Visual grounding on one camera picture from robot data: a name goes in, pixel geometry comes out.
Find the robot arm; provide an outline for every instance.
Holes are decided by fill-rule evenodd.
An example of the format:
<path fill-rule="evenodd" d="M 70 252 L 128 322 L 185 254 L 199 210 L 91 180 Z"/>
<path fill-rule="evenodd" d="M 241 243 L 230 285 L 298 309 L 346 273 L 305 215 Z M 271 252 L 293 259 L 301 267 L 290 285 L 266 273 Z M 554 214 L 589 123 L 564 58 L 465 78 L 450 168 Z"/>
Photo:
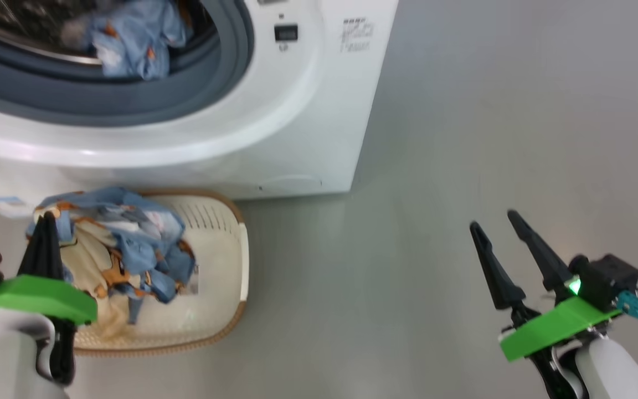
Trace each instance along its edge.
<path fill-rule="evenodd" d="M 0 399 L 68 399 L 64 385 L 45 369 L 52 328 L 45 316 L 0 309 Z M 39 351 L 41 341 L 48 345 Z"/>
<path fill-rule="evenodd" d="M 0 273 L 0 399 L 68 398 L 76 328 L 96 320 L 97 305 L 63 281 L 53 215 L 36 224 L 18 274 Z"/>
<path fill-rule="evenodd" d="M 512 326 L 500 338 L 507 360 L 530 359 L 551 399 L 638 398 L 638 365 L 607 336 L 617 316 L 638 318 L 638 269 L 613 255 L 593 262 L 580 255 L 567 267 L 521 215 L 508 217 L 556 306 L 544 315 L 525 306 L 525 293 L 499 264 L 486 233 L 470 225 L 494 306 L 511 309 Z"/>

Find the washing machine door opening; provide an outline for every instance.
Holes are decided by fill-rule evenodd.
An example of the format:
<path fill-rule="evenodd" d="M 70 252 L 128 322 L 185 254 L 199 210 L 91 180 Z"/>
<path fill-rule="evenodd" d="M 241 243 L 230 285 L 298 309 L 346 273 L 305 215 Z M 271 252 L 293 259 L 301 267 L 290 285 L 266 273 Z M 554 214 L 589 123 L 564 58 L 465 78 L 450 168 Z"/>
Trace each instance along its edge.
<path fill-rule="evenodd" d="M 0 25 L 0 112 L 68 126 L 154 124 L 198 112 L 243 77 L 253 28 L 241 0 L 181 0 L 195 35 L 164 79 L 111 79 L 99 61 Z"/>

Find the brown basket rim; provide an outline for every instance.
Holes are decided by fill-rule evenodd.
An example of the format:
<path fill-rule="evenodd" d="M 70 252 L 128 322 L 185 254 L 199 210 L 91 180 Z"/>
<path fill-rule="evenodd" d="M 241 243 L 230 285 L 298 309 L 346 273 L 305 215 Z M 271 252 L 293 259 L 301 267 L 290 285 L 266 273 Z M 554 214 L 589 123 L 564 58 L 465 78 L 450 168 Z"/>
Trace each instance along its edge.
<path fill-rule="evenodd" d="M 240 209 L 227 197 L 218 194 L 218 192 L 213 192 L 210 190 L 201 190 L 201 189 L 154 189 L 154 190 L 141 190 L 139 192 L 144 197 L 152 197 L 156 195 L 188 195 L 192 197 L 208 197 L 213 198 L 215 200 L 223 202 L 224 205 L 230 208 L 233 211 L 233 215 L 235 219 L 238 220 L 238 223 L 245 223 L 243 220 L 243 215 L 240 213 Z M 235 314 L 233 318 L 225 325 L 221 331 L 213 334 L 212 336 L 204 339 L 197 339 L 195 341 L 190 341 L 185 344 L 175 344 L 169 346 L 160 346 L 157 348 L 151 349 L 78 349 L 74 348 L 74 353 L 79 356 L 88 356 L 88 357 L 141 357 L 141 356 L 156 356 L 162 354 L 172 354 L 181 351 L 188 351 L 191 349 L 197 349 L 202 346 L 207 346 L 211 344 L 215 344 L 221 339 L 225 338 L 226 335 L 230 334 L 231 331 L 235 328 L 238 321 L 240 321 L 241 316 L 243 316 L 243 311 L 245 311 L 246 301 L 240 301 L 238 303 L 238 308 L 235 310 Z"/>

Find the blue clothing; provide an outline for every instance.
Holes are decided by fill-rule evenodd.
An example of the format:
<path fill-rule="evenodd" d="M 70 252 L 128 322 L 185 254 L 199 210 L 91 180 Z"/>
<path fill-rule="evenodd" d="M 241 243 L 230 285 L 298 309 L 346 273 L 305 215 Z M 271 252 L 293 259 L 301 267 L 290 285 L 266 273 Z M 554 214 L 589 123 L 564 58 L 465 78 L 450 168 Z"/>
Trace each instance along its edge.
<path fill-rule="evenodd" d="M 162 303 L 169 303 L 177 295 L 177 283 L 188 283 L 195 262 L 179 248 L 185 226 L 174 212 L 122 187 L 55 195 L 44 199 L 39 209 L 61 203 L 73 205 L 73 209 L 61 210 L 60 217 L 56 218 L 61 244 L 73 241 L 76 219 L 91 218 L 115 238 L 124 270 L 131 275 L 140 275 L 140 291 L 152 293 Z M 34 228 L 32 222 L 28 235 Z M 66 281 L 74 283 L 68 270 L 64 270 L 64 276 Z M 111 290 L 111 293 L 115 292 L 137 300 L 137 290 L 129 283 L 117 284 Z M 130 323 L 137 319 L 140 303 L 130 304 Z"/>
<path fill-rule="evenodd" d="M 105 76 L 169 75 L 169 50 L 183 47 L 192 35 L 170 0 L 130 0 L 103 13 L 86 16 L 81 45 L 94 47 Z"/>

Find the green led light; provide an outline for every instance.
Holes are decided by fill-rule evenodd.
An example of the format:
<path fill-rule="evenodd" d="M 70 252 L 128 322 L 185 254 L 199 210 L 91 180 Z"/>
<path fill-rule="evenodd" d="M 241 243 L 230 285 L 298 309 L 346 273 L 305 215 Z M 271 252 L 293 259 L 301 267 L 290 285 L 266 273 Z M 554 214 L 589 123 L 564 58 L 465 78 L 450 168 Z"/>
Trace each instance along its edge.
<path fill-rule="evenodd" d="M 572 291 L 575 295 L 578 295 L 581 285 L 582 281 L 580 281 L 580 279 L 578 278 L 577 280 L 570 283 L 570 285 L 568 285 L 568 288 L 570 288 L 570 291 Z"/>

